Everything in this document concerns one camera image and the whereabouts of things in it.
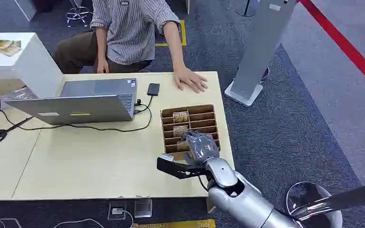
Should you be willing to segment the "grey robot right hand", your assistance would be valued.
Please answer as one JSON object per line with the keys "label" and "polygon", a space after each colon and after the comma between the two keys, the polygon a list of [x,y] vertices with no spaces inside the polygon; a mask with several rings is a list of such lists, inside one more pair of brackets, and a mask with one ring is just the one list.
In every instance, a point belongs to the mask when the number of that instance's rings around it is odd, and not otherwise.
{"label": "grey robot right hand", "polygon": [[199,165],[212,158],[219,158],[220,152],[210,134],[188,130],[183,136],[189,151],[184,159],[190,165]]}

